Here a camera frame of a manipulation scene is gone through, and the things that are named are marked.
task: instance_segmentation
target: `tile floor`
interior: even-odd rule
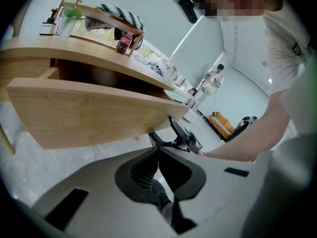
[[[1,178],[13,197],[30,206],[53,185],[90,162],[151,146],[149,137],[142,135],[140,140],[129,138],[80,148],[44,150],[25,131],[11,103],[0,103],[0,123],[15,148],[11,155],[0,144]],[[221,145],[220,138],[202,119],[195,123],[182,119],[180,123],[196,135],[203,151]],[[157,133],[164,141],[176,138],[172,128]]]

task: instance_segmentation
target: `plastic bottle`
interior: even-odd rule
[[[124,55],[132,42],[132,34],[133,31],[129,30],[129,32],[122,36],[120,42],[117,45],[117,53]]]

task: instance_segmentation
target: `red bottle label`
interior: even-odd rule
[[[121,42],[123,42],[124,44],[129,46],[131,44],[132,40],[130,40],[129,38],[123,37]]]

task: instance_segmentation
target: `wooden desk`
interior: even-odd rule
[[[92,71],[111,85],[97,85]],[[168,127],[187,106],[173,85],[143,64],[100,45],[57,36],[15,37],[0,50],[0,101],[11,101],[45,149],[100,144]]]

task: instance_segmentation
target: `green plant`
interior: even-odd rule
[[[81,9],[78,7],[77,8],[65,7],[64,15],[68,18],[80,19],[83,16],[83,13]]]

